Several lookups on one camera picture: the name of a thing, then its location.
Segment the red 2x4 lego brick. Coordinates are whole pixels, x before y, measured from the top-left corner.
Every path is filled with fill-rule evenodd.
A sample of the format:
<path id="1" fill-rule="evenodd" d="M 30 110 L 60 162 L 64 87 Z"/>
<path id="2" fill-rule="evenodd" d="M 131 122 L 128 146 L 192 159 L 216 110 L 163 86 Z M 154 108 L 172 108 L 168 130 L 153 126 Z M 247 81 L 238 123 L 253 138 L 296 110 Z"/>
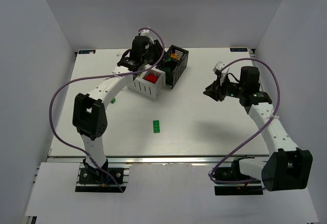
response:
<path id="1" fill-rule="evenodd" d="M 154 76 L 152 74 L 149 74 L 149 75 L 147 75 L 147 76 L 144 77 L 144 80 L 146 80 L 146 81 L 148 81 L 150 83 L 155 84 L 157 82 L 157 80 L 158 80 L 158 77 L 156 77 L 156 76 Z"/>

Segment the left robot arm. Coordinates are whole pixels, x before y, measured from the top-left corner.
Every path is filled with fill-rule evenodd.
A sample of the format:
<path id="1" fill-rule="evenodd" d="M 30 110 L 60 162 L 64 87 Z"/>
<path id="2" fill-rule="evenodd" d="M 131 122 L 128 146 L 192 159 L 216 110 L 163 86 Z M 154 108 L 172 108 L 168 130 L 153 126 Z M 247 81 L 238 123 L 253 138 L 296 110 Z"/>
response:
<path id="1" fill-rule="evenodd" d="M 83 140 L 87 167 L 101 168 L 107 164 L 102 136 L 108 125 L 108 105 L 147 65 L 156 64 L 164 54 L 165 46 L 159 40 L 151 40 L 148 35 L 137 35 L 131 49 L 122 54 L 111 78 L 106 78 L 87 94 L 76 95 L 73 126 Z"/>

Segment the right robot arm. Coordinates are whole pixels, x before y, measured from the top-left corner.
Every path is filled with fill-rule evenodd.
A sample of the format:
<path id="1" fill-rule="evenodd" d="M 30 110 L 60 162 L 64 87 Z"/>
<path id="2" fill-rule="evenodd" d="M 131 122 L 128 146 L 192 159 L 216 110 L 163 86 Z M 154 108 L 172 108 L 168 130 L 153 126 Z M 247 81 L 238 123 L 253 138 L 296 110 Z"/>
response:
<path id="1" fill-rule="evenodd" d="M 237 98 L 258 127 L 257 134 L 267 146 L 269 159 L 264 162 L 251 156 L 236 157 L 229 168 L 214 168 L 210 176 L 225 184 L 260 181 L 268 191 L 305 189 L 313 156 L 309 150 L 299 148 L 274 115 L 271 98 L 260 90 L 258 68 L 242 67 L 239 79 L 231 82 L 223 66 L 219 63 L 214 68 L 217 79 L 206 87 L 204 94 L 218 102 L 227 96 Z"/>

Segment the black two-compartment container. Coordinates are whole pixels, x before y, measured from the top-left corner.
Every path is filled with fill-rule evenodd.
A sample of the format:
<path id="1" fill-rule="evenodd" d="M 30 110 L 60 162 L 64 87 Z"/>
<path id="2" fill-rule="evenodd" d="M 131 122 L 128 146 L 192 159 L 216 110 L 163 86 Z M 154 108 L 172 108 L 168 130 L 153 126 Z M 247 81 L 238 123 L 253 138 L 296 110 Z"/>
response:
<path id="1" fill-rule="evenodd" d="M 176 85 L 179 78 L 187 67 L 189 51 L 178 46 L 171 45 L 166 52 L 169 55 L 171 61 L 167 63 L 164 62 L 156 68 L 166 73 L 166 85 L 170 86 L 171 88 L 174 88 L 174 86 Z M 178 59 L 172 58 L 171 53 L 176 53 L 178 55 Z M 171 71 L 165 71 L 165 67 L 170 68 Z"/>

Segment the white two-compartment container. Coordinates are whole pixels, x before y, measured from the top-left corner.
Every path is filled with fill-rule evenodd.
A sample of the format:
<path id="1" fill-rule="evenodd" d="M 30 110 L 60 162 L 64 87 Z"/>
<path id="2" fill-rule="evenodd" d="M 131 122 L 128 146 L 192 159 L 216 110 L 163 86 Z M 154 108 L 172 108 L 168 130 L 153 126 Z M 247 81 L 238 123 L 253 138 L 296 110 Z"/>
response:
<path id="1" fill-rule="evenodd" d="M 158 77 L 158 80 L 155 84 L 144 80 L 144 77 L 149 74 L 152 74 L 152 75 Z M 153 68 L 147 72 L 141 73 L 127 87 L 128 87 L 128 89 L 133 90 L 143 96 L 146 96 L 151 99 L 156 99 L 159 91 L 165 85 L 166 85 L 166 73 L 157 68 Z"/>

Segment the blue corner label right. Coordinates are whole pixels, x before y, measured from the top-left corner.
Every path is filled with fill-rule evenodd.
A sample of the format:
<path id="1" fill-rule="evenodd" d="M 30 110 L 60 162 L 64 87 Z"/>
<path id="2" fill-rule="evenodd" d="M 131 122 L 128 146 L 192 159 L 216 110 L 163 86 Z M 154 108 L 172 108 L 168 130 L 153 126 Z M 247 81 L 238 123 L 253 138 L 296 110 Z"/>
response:
<path id="1" fill-rule="evenodd" d="M 230 51 L 231 52 L 248 52 L 248 49 L 243 48 L 243 47 L 231 47 Z"/>

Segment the blue corner label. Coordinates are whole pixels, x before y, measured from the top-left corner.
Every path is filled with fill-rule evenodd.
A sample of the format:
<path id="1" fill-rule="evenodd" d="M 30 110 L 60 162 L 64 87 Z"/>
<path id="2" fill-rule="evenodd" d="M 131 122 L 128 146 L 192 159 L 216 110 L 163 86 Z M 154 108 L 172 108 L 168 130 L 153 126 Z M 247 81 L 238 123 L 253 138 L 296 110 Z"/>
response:
<path id="1" fill-rule="evenodd" d="M 231 47 L 230 51 L 231 52 L 248 52 L 248 49 L 243 48 L 243 47 Z"/>
<path id="2" fill-rule="evenodd" d="M 95 49 L 84 49 L 78 51 L 79 55 L 88 55 L 88 54 L 95 54 L 95 53 L 96 53 Z"/>

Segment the green 2x4 lego plate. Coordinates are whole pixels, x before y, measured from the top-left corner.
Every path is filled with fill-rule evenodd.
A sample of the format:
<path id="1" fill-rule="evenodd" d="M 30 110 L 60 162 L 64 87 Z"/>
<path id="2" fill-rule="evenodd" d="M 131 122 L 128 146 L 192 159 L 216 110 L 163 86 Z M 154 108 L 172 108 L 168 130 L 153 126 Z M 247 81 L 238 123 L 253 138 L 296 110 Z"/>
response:
<path id="1" fill-rule="evenodd" d="M 153 133 L 160 133 L 160 122 L 159 120 L 153 121 Z"/>

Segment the blue corner label left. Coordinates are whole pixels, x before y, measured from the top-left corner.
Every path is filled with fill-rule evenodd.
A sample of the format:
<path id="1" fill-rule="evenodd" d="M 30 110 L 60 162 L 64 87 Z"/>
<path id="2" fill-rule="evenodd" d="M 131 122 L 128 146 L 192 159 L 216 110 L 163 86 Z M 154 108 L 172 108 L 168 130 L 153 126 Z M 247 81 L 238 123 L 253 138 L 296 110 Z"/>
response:
<path id="1" fill-rule="evenodd" d="M 95 49 L 84 49 L 78 51 L 79 55 L 88 55 L 88 54 L 95 54 L 95 53 L 96 53 Z"/>

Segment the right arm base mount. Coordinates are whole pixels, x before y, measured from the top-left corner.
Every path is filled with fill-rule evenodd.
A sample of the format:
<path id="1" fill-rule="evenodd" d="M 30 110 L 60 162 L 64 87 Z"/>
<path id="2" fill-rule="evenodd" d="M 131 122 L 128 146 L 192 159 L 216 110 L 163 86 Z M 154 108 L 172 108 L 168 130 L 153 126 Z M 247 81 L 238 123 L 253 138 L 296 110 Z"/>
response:
<path id="1" fill-rule="evenodd" d="M 261 181 L 241 173 L 239 163 L 243 159 L 254 159 L 254 157 L 234 158 L 230 166 L 219 166 L 216 170 L 212 168 L 208 172 L 208 176 L 212 175 L 215 181 L 222 181 L 214 186 L 215 196 L 263 195 L 264 188 Z"/>

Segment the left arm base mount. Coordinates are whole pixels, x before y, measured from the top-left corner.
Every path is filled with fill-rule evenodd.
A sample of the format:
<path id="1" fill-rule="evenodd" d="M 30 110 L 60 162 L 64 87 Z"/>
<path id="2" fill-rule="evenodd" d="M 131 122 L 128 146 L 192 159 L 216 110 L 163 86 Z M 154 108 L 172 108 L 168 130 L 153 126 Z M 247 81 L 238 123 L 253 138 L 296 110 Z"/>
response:
<path id="1" fill-rule="evenodd" d="M 106 162 L 103 170 L 111 175 L 93 168 L 83 160 L 80 164 L 76 180 L 75 192 L 88 193 L 123 193 L 128 182 L 128 169 L 123 167 L 109 167 Z"/>

